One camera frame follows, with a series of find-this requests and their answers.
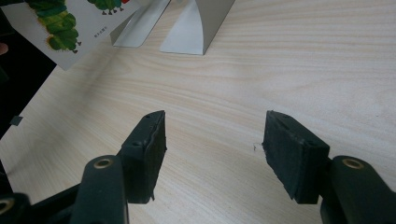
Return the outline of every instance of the green caterpillar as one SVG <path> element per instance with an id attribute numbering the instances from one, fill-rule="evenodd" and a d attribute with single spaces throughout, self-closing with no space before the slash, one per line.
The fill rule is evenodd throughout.
<path id="1" fill-rule="evenodd" d="M 107 15 L 105 10 L 108 10 L 108 15 L 113 15 L 111 10 L 116 13 L 117 10 L 115 8 L 118 7 L 120 11 L 123 11 L 121 4 L 129 2 L 129 0 L 88 0 L 88 2 L 94 4 L 98 9 L 102 10 L 102 15 Z"/>
<path id="2" fill-rule="evenodd" d="M 27 4 L 35 11 L 38 22 L 46 27 L 47 43 L 54 50 L 72 50 L 77 53 L 78 31 L 76 18 L 67 11 L 65 0 L 34 0 Z"/>

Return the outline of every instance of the wooden table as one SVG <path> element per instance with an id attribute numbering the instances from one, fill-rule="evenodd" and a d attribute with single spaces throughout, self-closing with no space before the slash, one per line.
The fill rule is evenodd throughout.
<path id="1" fill-rule="evenodd" d="M 184 4 L 171 2 L 141 48 L 107 39 L 53 71 L 0 142 L 15 191 L 36 203 L 76 185 L 157 110 L 168 152 L 155 202 L 130 204 L 131 223 L 321 223 L 266 163 L 267 110 L 396 190 L 396 2 L 237 0 L 205 56 L 159 52 Z"/>

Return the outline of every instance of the white cardboard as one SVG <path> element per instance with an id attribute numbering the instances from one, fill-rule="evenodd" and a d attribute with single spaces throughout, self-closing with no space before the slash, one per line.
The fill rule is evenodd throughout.
<path id="1" fill-rule="evenodd" d="M 150 3 L 142 3 L 143 7 L 110 34 L 113 46 L 138 48 L 143 45 L 169 2 L 170 0 L 152 0 Z"/>
<path id="2" fill-rule="evenodd" d="M 204 55 L 234 0 L 189 0 L 161 45 L 162 52 Z"/>

